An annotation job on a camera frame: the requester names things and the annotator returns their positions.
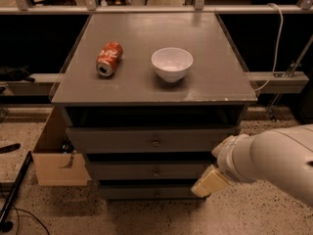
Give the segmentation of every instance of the gray tabletop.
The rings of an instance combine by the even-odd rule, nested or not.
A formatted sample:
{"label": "gray tabletop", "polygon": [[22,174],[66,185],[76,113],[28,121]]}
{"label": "gray tabletop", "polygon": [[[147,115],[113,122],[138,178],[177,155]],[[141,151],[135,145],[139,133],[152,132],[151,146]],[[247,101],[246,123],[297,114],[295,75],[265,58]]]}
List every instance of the gray tabletop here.
{"label": "gray tabletop", "polygon": [[[96,70],[100,50],[119,42],[124,55],[113,76]],[[178,47],[194,63],[179,82],[157,76],[154,51]],[[93,15],[52,100],[55,105],[230,104],[256,96],[218,20],[211,13]]]}

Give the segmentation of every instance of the black stand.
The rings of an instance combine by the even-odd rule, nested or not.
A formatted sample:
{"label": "black stand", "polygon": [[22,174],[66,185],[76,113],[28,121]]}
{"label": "black stand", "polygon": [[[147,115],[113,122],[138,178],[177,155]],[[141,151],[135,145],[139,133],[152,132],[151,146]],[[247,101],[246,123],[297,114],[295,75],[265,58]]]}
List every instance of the black stand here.
{"label": "black stand", "polygon": [[19,189],[21,187],[22,181],[27,173],[28,167],[32,161],[31,152],[27,153],[27,156],[22,164],[22,167],[20,169],[20,172],[16,178],[16,181],[14,182],[13,186],[11,187],[11,191],[6,198],[6,202],[0,211],[0,231],[9,231],[10,228],[12,228],[12,222],[10,222],[10,225],[8,225],[8,222],[6,222],[6,218],[11,210],[11,207],[13,205],[14,200],[16,199]]}

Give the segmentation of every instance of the black cable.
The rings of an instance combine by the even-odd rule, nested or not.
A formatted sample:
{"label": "black cable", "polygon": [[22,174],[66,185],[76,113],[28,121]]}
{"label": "black cable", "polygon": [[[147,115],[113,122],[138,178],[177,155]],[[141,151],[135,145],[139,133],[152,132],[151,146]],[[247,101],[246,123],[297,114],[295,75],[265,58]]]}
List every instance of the black cable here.
{"label": "black cable", "polygon": [[[4,196],[3,194],[3,188],[2,188],[2,184],[0,182],[0,194],[2,195],[2,197],[4,199],[6,199],[6,196]],[[16,208],[14,205],[12,205],[14,207],[14,209],[16,210],[17,212],[17,217],[18,217],[18,229],[17,229],[17,232],[16,232],[16,235],[19,234],[19,231],[20,231],[20,214],[19,212],[26,212],[27,214],[31,215],[38,223],[40,223],[40,225],[46,230],[47,234],[50,235],[50,232],[48,230],[48,228],[44,225],[44,223],[37,217],[35,216],[33,213],[31,213],[30,211],[27,211],[27,210],[23,210],[23,209],[18,209]]]}

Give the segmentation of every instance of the cable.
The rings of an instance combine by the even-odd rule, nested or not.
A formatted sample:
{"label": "cable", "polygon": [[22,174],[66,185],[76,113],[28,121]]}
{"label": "cable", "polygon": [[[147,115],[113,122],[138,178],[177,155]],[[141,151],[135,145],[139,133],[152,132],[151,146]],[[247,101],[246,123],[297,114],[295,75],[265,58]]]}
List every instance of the cable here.
{"label": "cable", "polygon": [[[6,196],[4,196],[4,194],[3,194],[3,188],[2,188],[1,182],[0,182],[0,194],[2,195],[2,197],[3,197],[4,199],[6,199]],[[17,212],[17,217],[18,217],[18,228],[17,228],[16,235],[18,235],[18,234],[19,234],[19,231],[20,231],[20,214],[19,214],[19,212],[25,212],[25,213],[31,215],[31,216],[46,230],[47,234],[50,235],[50,232],[49,232],[48,228],[44,225],[44,223],[43,223],[37,216],[35,216],[35,215],[34,215],[33,213],[31,213],[30,211],[23,210],[23,209],[18,209],[18,208],[16,208],[14,205],[12,205],[12,206],[13,206],[14,209],[16,210],[16,212]]]}
{"label": "cable", "polygon": [[284,17],[283,17],[283,13],[282,13],[281,9],[276,4],[273,4],[273,3],[269,3],[268,6],[273,7],[274,9],[278,10],[278,12],[279,12],[279,14],[281,16],[281,23],[280,23],[280,28],[279,28],[278,35],[277,35],[277,40],[276,40],[274,64],[273,64],[273,68],[272,68],[272,73],[269,76],[269,78],[267,79],[267,81],[262,86],[254,89],[254,91],[263,89],[269,83],[270,77],[274,75],[274,72],[275,72],[275,69],[276,69],[276,64],[277,64],[278,47],[279,47],[279,44],[280,44],[282,28],[283,28],[283,24],[284,24]]}

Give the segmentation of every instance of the white cable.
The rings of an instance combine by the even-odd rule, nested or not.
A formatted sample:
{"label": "white cable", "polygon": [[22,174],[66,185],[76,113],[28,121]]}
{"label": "white cable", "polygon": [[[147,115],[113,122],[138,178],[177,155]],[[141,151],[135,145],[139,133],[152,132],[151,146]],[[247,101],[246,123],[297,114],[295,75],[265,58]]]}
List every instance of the white cable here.
{"label": "white cable", "polygon": [[276,40],[275,56],[274,56],[274,64],[273,64],[272,73],[269,76],[269,78],[267,79],[267,81],[262,86],[254,89],[254,91],[263,89],[269,83],[270,77],[274,75],[274,72],[275,72],[275,69],[276,69],[276,63],[277,63],[278,47],[279,47],[279,44],[280,44],[282,28],[283,28],[283,24],[284,24],[284,17],[283,17],[283,13],[282,13],[281,9],[276,4],[273,4],[273,3],[268,4],[268,6],[273,7],[273,8],[278,10],[278,12],[280,13],[280,16],[281,16],[281,23],[280,23],[280,29],[279,29],[278,35],[277,35],[277,40]]}

